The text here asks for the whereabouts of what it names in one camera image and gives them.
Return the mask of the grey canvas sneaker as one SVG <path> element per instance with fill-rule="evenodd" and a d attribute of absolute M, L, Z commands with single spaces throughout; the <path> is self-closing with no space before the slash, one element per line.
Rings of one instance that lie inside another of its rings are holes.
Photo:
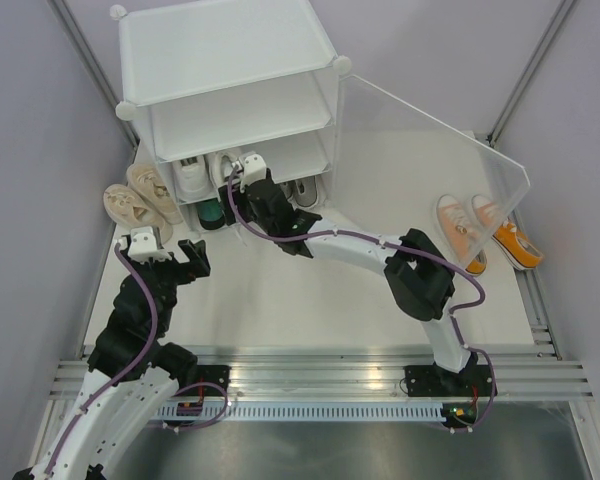
<path fill-rule="evenodd" d="M 294 199 L 301 208 L 313 208 L 319 201 L 315 177 L 305 177 L 295 181 Z"/>
<path fill-rule="evenodd" d="M 285 195 L 285 198 L 289 202 L 295 201 L 296 196 L 296 185 L 293 181 L 283 182 L 280 184 L 280 187 Z"/>

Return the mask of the white sneaker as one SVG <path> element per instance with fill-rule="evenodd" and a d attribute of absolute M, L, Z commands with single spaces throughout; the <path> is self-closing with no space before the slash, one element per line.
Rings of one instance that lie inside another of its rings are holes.
<path fill-rule="evenodd" d="M 182 159 L 173 163 L 176 190 L 181 199 L 194 201 L 207 195 L 211 182 L 204 155 Z"/>
<path fill-rule="evenodd" d="M 236 223 L 235 216 L 229 206 L 228 190 L 234 190 L 239 187 L 240 178 L 236 177 L 234 182 L 229 181 L 229 176 L 233 171 L 233 164 L 241 155 L 239 148 L 230 148 L 209 153 L 207 155 L 207 164 L 209 167 L 209 176 L 216 190 L 216 197 L 222 207 L 224 216 L 224 225 L 220 228 L 221 232 L 227 231 L 235 237 L 238 242 L 246 246 L 246 241 L 241 233 L 240 224 Z"/>

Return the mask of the orange canvas sneaker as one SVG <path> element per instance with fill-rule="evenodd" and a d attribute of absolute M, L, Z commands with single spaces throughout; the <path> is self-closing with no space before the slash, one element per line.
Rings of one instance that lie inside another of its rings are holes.
<path fill-rule="evenodd" d="M 542 263 L 544 254 L 502 213 L 495 201 L 483 195 L 475 195 L 471 199 L 471 207 L 483 228 L 494 228 L 493 240 L 515 269 L 531 270 Z"/>
<path fill-rule="evenodd" d="M 436 204 L 436 217 L 441 231 L 456 259 L 472 276 L 482 275 L 487 258 L 482 248 L 477 249 L 480 232 L 463 205 L 454 196 L 442 195 Z"/>

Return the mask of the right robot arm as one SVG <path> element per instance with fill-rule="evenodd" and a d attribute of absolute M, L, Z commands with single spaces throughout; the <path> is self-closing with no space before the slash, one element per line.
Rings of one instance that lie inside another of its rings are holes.
<path fill-rule="evenodd" d="M 468 275 L 444 259 L 423 231 L 410 229 L 403 236 L 382 237 L 342 229 L 318 214 L 293 207 L 270 178 L 245 187 L 231 181 L 220 192 L 234 221 L 285 253 L 340 261 L 383 277 L 397 307 L 421 322 L 438 367 L 439 388 L 458 395 L 471 385 L 469 367 L 476 364 L 477 354 L 464 341 L 454 313 L 481 305 L 486 293 L 471 280 L 478 299 L 454 303 L 454 276 Z"/>

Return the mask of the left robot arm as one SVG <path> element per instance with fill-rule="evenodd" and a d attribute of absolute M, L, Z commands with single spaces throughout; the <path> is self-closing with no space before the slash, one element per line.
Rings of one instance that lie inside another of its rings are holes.
<path fill-rule="evenodd" d="M 189 350 L 161 344 L 179 287 L 210 275 L 202 241 L 181 240 L 186 261 L 142 227 L 122 237 L 114 254 L 128 274 L 88 359 L 75 403 L 43 458 L 17 479 L 107 479 L 133 441 L 170 397 L 198 384 Z"/>

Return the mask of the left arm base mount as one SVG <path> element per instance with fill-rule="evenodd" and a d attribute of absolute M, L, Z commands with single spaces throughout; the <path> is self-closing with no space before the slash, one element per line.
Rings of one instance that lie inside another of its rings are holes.
<path fill-rule="evenodd" d="M 194 380 L 177 391 L 177 397 L 191 397 L 198 401 L 221 398 L 230 383 L 229 365 L 199 365 Z"/>

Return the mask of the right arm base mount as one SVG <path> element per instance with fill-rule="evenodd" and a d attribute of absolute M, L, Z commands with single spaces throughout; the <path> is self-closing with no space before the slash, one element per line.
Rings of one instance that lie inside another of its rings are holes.
<path fill-rule="evenodd" d="M 495 385 L 487 365 L 466 367 L 452 373 L 437 365 L 408 365 L 404 367 L 407 393 L 415 398 L 473 398 L 489 397 Z"/>

